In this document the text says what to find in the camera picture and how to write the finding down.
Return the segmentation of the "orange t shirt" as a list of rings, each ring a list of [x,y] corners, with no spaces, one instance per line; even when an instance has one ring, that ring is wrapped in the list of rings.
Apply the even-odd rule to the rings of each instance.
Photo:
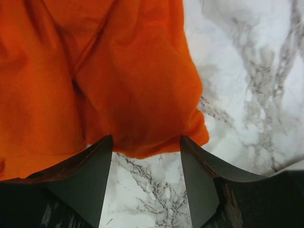
[[[0,178],[26,178],[110,135],[143,159],[209,141],[181,0],[3,0]]]

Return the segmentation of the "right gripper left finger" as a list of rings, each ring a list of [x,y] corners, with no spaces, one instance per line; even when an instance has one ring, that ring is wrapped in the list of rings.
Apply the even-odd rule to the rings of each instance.
[[[97,228],[105,198],[113,139],[24,179],[0,183],[2,228]]]

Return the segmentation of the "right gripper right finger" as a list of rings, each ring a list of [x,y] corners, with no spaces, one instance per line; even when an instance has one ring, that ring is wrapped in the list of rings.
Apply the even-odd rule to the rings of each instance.
[[[304,163],[270,177],[240,169],[180,139],[180,155],[195,228],[301,228]]]

